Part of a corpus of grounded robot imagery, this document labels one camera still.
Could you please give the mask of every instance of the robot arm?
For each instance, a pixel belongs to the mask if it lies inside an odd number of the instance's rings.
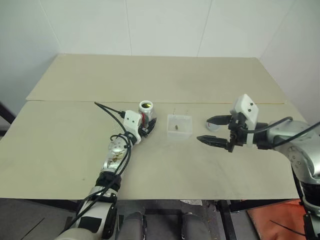
[[[228,125],[230,141],[215,136],[198,136],[201,142],[232,152],[234,146],[257,145],[285,155],[292,167],[295,185],[306,215],[304,230],[307,240],[320,240],[320,136],[305,122],[286,117],[270,124],[257,122],[258,108],[248,95],[241,96],[231,115],[214,116],[207,120]]]
[[[154,106],[150,101],[142,101],[139,112],[120,112],[100,103],[95,104],[111,115],[124,133],[110,137],[108,153],[95,186],[83,200],[75,219],[55,240],[100,240],[113,236],[117,221],[117,194],[131,149],[141,142],[142,137],[147,137],[156,124]],[[123,124],[109,110],[119,113],[124,118]]]

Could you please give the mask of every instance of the transparent plastic container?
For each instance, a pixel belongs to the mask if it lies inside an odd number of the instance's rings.
[[[192,116],[168,114],[167,137],[185,140],[192,135]]]

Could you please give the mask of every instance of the table surface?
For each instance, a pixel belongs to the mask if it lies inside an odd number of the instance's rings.
[[[296,198],[289,161],[280,153],[205,145],[207,118],[228,114],[247,93],[260,122],[303,120],[256,58],[59,55],[0,141],[0,197],[82,199],[94,186],[109,137],[121,130],[93,101],[122,110],[154,102],[154,132],[132,150],[119,198]],[[167,116],[192,116],[193,134],[167,139]]]
[[[256,58],[59,55],[27,100],[154,103],[284,103]]]
[[[138,103],[110,103],[137,110]],[[297,198],[289,161],[272,150],[235,147],[233,153],[199,142],[207,118],[227,114],[231,104],[158,103],[157,123],[132,149],[119,199],[290,199]],[[303,118],[290,104],[259,104],[259,120]],[[193,134],[167,139],[167,115],[192,116]],[[92,102],[29,101],[0,141],[0,197],[82,199],[95,184],[109,137],[121,132]]]

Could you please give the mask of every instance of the white wall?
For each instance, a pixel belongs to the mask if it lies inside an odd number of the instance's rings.
[[[313,123],[319,2],[0,0],[0,101],[17,113],[56,53],[257,57]]]

